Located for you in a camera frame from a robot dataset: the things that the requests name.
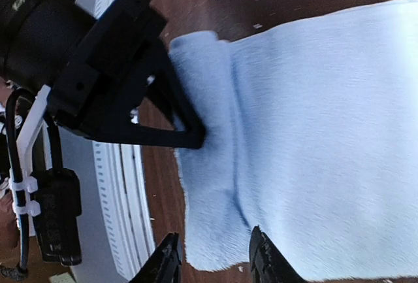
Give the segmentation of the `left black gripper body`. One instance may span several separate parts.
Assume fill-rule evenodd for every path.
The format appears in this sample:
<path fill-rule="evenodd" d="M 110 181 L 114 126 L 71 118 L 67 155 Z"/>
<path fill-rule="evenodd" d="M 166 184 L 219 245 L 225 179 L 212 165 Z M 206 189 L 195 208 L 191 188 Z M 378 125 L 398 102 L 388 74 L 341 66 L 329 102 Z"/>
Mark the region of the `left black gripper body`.
<path fill-rule="evenodd" d="M 115 0 L 73 49 L 48 94 L 56 122 L 88 139 L 165 139 L 134 124 L 144 98 L 169 107 L 169 57 L 159 38 L 166 21 L 150 0 Z"/>

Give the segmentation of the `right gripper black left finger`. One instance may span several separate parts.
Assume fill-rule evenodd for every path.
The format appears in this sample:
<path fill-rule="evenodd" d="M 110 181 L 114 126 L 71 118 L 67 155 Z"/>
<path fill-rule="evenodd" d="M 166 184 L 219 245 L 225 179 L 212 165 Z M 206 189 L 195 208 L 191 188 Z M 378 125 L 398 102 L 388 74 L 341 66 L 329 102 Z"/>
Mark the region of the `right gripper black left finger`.
<path fill-rule="evenodd" d="M 178 233 L 168 233 L 129 283 L 180 283 L 182 243 Z"/>

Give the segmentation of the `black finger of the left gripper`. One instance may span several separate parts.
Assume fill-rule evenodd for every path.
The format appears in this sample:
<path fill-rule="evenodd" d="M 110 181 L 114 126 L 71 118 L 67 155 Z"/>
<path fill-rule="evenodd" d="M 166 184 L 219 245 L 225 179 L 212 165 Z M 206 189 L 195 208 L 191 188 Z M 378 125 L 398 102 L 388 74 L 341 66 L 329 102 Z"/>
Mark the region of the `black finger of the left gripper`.
<path fill-rule="evenodd" d="M 126 52 L 105 48 L 88 58 L 99 74 L 78 131 L 110 143 L 199 149 L 206 134 L 159 39 Z M 131 112 L 149 99 L 172 130 L 134 124 Z"/>

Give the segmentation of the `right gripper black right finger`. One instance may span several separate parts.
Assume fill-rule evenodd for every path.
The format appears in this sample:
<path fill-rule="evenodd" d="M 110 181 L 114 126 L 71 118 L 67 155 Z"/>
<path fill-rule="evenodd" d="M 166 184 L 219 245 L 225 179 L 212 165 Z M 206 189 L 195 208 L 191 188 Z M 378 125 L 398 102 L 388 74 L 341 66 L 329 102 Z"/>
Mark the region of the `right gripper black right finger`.
<path fill-rule="evenodd" d="M 254 283 L 306 283 L 259 226 L 251 232 L 249 262 Z"/>

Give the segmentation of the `light blue towel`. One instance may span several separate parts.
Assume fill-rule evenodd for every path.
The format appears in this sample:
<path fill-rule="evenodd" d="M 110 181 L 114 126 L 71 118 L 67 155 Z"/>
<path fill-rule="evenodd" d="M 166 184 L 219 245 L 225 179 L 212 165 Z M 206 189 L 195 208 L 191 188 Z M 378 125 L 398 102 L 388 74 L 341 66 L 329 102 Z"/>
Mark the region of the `light blue towel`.
<path fill-rule="evenodd" d="M 307 280 L 417 275 L 417 0 L 169 56 L 206 128 L 176 152 L 192 267 L 247 262 L 259 226 Z"/>

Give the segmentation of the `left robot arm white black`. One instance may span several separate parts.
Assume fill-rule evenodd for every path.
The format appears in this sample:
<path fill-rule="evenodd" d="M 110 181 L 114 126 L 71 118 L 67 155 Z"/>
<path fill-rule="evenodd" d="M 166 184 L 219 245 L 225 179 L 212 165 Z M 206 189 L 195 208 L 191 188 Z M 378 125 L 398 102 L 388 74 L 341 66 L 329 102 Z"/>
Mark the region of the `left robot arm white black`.
<path fill-rule="evenodd" d="M 205 128 L 150 0 L 114 0 L 94 18 L 75 0 L 1 0 L 1 75 L 37 93 L 73 133 L 99 142 L 198 149 Z"/>

